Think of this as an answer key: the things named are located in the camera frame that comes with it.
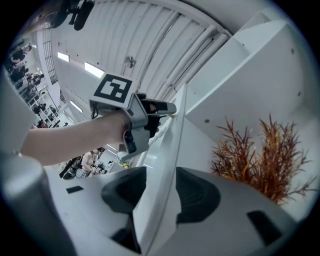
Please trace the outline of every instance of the orange dried plant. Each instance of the orange dried plant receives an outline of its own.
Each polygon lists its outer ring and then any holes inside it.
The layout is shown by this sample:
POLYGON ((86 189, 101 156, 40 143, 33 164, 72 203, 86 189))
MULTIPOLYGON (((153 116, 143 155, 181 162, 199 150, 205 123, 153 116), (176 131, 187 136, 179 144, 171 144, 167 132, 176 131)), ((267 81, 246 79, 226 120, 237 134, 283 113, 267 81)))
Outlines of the orange dried plant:
POLYGON ((262 152, 258 154, 251 141, 248 129, 244 136, 234 129, 233 121, 224 131, 224 141, 220 147, 213 148, 212 171, 214 174, 226 179, 248 184, 270 198, 277 204, 287 199, 293 199, 293 194, 306 195, 313 191, 310 184, 316 177, 305 184, 298 184, 291 188, 291 180, 300 172, 304 172, 302 165, 307 161, 307 152, 297 150, 299 137, 294 132, 295 124, 282 126, 273 122, 269 115, 269 124, 260 119, 263 130, 262 152))

